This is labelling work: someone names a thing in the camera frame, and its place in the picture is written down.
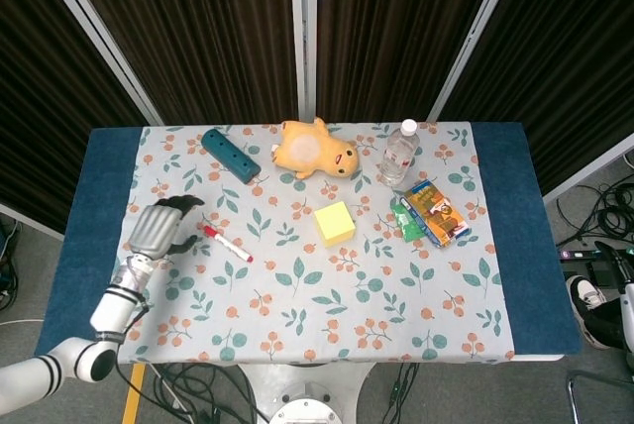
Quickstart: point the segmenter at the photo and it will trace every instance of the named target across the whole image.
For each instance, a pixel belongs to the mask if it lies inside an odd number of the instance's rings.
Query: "plastic bottle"
[[[414,153],[420,144],[416,135],[418,124],[412,119],[404,120],[400,129],[387,138],[387,147],[380,164],[381,181],[387,186],[400,183],[409,168]]]

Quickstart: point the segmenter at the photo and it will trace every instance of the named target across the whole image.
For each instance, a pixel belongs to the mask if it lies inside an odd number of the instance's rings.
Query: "marker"
[[[203,231],[205,232],[205,234],[207,236],[209,236],[210,238],[213,238],[216,241],[218,241],[220,244],[222,244],[225,248],[227,248],[229,251],[234,253],[236,256],[238,256],[243,261],[247,261],[248,263],[252,263],[254,261],[254,257],[251,254],[249,254],[244,249],[239,248],[238,246],[236,246],[234,243],[229,241],[227,238],[225,238],[223,235],[221,235],[214,228],[211,228],[209,226],[205,226]]]

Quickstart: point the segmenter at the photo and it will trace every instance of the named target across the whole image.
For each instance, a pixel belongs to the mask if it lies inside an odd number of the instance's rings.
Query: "snack package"
[[[470,230],[449,199],[428,179],[405,191],[400,203],[436,247],[444,248]]]
[[[406,243],[425,236],[425,233],[420,229],[420,226],[418,226],[418,223],[412,218],[405,206],[400,203],[395,203],[391,206],[391,210],[392,213],[394,213],[396,224],[398,224],[398,227],[403,233],[403,240]]]

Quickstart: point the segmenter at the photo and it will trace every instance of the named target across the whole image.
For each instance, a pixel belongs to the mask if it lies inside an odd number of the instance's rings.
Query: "yellow table leg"
[[[132,366],[132,376],[130,382],[141,389],[143,386],[143,375],[146,372],[146,366],[143,363],[135,363]],[[141,397],[131,387],[128,388],[128,398],[126,399],[126,408],[123,411],[122,424],[135,424],[137,421],[137,409],[139,408],[139,399]]]

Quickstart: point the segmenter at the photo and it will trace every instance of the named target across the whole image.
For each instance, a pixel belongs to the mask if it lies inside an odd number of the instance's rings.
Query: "plush toy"
[[[297,171],[304,179],[322,169],[332,176],[350,176],[359,166],[353,144],[330,136],[326,124],[315,117],[312,124],[286,121],[281,124],[282,142],[273,146],[273,163]]]

